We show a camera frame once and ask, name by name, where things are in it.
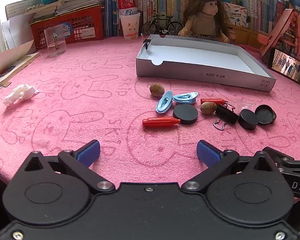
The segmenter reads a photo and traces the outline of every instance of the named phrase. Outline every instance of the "glass of water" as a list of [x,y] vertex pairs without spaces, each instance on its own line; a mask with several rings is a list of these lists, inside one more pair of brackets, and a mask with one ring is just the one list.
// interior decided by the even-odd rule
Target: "glass of water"
[[44,30],[48,53],[50,57],[55,57],[67,50],[63,24],[50,27]]

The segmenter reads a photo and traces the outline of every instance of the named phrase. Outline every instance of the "white crumpled paper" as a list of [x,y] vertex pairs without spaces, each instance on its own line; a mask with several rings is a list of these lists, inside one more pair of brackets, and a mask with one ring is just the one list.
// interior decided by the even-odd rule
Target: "white crumpled paper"
[[38,94],[39,90],[36,90],[33,86],[18,85],[12,90],[12,92],[3,100],[5,106],[10,106],[15,101],[23,101],[31,98],[34,94]]

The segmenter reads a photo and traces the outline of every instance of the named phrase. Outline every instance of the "cardboard box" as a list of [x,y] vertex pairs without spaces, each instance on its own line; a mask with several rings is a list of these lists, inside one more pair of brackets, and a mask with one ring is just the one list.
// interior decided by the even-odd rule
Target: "cardboard box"
[[224,3],[224,6],[228,16],[228,23],[244,28],[247,20],[247,9],[245,7],[227,2]]
[[193,80],[270,92],[275,78],[239,46],[150,35],[137,55],[137,76]]

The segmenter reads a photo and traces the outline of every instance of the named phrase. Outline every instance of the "bicycle wheel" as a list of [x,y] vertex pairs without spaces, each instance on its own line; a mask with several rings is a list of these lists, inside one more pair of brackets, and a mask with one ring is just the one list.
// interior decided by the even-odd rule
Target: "bicycle wheel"
[[177,36],[179,31],[182,30],[182,25],[180,23],[171,23],[168,26],[168,32],[170,35]]
[[156,30],[157,30],[157,28],[155,27],[155,24],[153,24],[153,23],[146,23],[143,25],[143,27],[141,29],[142,34],[145,36],[154,34]]

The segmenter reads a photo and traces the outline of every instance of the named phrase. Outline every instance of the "red basket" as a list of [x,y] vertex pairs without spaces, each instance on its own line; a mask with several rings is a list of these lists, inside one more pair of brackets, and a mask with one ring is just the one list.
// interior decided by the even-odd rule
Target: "red basket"
[[30,24],[37,49],[46,48],[44,30],[65,24],[66,43],[104,39],[104,7],[94,6]]

